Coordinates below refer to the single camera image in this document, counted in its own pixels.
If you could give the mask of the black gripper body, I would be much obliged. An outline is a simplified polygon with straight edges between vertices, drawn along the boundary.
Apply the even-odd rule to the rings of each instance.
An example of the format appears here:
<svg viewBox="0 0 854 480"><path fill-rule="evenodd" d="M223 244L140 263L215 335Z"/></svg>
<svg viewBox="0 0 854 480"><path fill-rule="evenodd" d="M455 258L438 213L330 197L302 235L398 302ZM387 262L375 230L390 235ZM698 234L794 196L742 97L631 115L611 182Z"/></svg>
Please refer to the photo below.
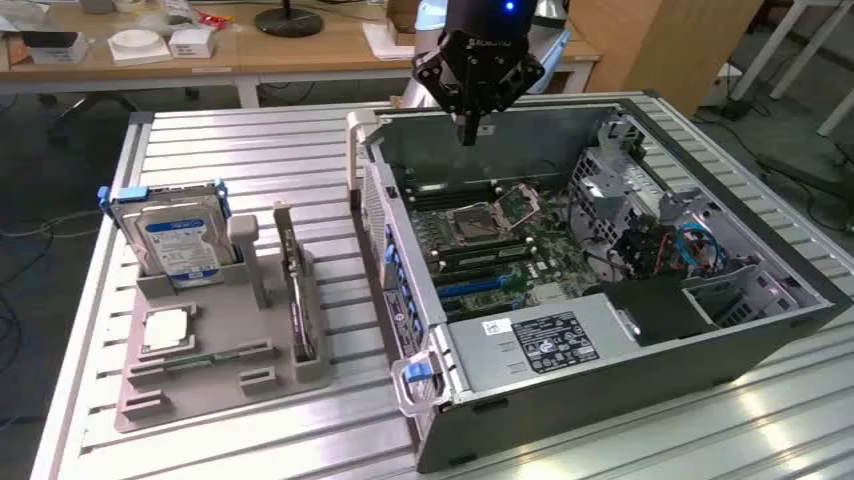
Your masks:
<svg viewBox="0 0 854 480"><path fill-rule="evenodd" d="M466 94L470 99L470 66L473 56L485 48L507 48L526 44L535 13L533 1L451 1L447 3L443 32L463 32L467 55L465 75Z"/></svg>

